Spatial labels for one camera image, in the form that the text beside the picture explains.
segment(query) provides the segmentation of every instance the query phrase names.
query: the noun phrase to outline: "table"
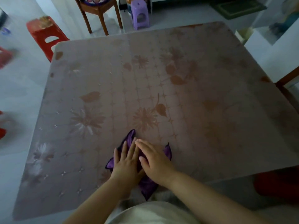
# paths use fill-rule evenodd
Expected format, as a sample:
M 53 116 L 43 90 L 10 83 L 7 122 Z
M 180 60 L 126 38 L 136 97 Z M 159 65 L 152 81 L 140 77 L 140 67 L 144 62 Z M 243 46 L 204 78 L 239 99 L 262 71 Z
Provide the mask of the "table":
M 78 207 L 133 128 L 202 182 L 299 164 L 299 115 L 222 22 L 55 50 L 16 220 Z

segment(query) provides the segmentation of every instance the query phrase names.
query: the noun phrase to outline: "hand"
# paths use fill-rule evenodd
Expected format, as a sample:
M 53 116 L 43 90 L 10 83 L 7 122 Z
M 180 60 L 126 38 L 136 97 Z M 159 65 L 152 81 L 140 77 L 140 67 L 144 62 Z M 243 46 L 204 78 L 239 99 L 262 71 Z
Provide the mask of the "hand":
M 136 138 L 134 138 L 128 154 L 127 142 L 124 142 L 120 159 L 117 149 L 114 149 L 114 168 L 109 180 L 115 180 L 124 190 L 124 194 L 130 193 L 140 182 L 141 178 L 145 176 L 143 169 L 139 173 L 137 172 L 139 148 L 135 147 L 135 140 Z
M 176 173 L 172 162 L 166 157 L 163 150 L 156 149 L 147 141 L 137 139 L 135 144 L 148 160 L 147 162 L 144 157 L 139 157 L 141 166 L 147 176 L 155 183 L 168 188 Z

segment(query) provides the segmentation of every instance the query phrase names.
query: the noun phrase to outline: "person's left hand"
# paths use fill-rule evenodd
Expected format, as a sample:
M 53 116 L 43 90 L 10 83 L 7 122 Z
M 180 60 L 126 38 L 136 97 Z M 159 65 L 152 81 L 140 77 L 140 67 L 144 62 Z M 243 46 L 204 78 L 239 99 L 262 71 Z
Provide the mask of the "person's left hand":
M 120 158 L 118 157 L 117 149 L 114 149 L 114 168 L 109 180 L 115 180 L 124 190 L 124 194 L 130 193 L 145 176 L 143 169 L 140 172 L 137 172 L 139 148 L 135 147 L 135 140 L 136 138 L 134 138 L 128 154 L 127 142 L 124 142 Z

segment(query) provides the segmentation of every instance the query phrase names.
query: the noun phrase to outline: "person's right hand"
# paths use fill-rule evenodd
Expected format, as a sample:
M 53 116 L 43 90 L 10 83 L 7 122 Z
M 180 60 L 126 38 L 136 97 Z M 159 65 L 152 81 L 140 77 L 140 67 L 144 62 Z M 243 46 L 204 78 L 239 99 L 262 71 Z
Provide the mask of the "person's right hand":
M 139 157 L 141 166 L 147 176 L 155 183 L 168 188 L 175 176 L 176 170 L 163 150 L 157 149 L 151 143 L 141 139 L 137 139 L 135 144 L 148 160 L 147 162 L 144 157 Z

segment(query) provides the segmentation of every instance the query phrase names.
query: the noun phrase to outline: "brown wooden chair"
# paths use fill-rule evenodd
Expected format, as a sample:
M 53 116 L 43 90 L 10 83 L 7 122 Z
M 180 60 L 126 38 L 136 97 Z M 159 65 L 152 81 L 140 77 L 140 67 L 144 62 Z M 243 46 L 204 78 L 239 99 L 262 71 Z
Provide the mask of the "brown wooden chair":
M 90 28 L 90 24 L 88 22 L 88 19 L 87 19 L 87 16 L 86 16 L 85 12 L 98 15 L 99 19 L 101 21 L 101 24 L 102 24 L 102 27 L 103 27 L 103 30 L 104 30 L 105 34 L 109 35 L 108 31 L 107 31 L 107 28 L 106 28 L 106 24 L 105 24 L 105 21 L 104 21 L 103 14 L 107 10 L 109 10 L 112 6 L 114 6 L 114 8 L 115 8 L 119 27 L 121 29 L 123 28 L 123 25 L 121 23 L 121 16 L 120 16 L 119 11 L 118 11 L 118 6 L 117 6 L 117 1 L 116 0 L 110 0 L 109 2 L 107 2 L 107 3 L 103 4 L 103 5 L 100 5 L 100 6 L 89 6 L 89 5 L 85 4 L 85 3 L 83 3 L 81 0 L 75 0 L 75 1 L 77 2 L 77 5 L 78 5 L 78 7 L 79 7 L 79 9 L 80 9 L 80 11 L 81 11 L 81 13 L 83 15 L 83 18 L 85 20 L 88 32 L 90 34 L 92 33 L 92 29 Z
M 287 98 L 287 100 L 291 103 L 291 105 L 296 109 L 299 113 L 299 102 L 297 99 L 291 94 L 289 90 L 284 87 L 287 83 L 295 79 L 299 76 L 299 66 L 291 71 L 289 74 L 284 76 L 278 82 L 275 83 L 276 87 L 282 92 L 282 94 Z

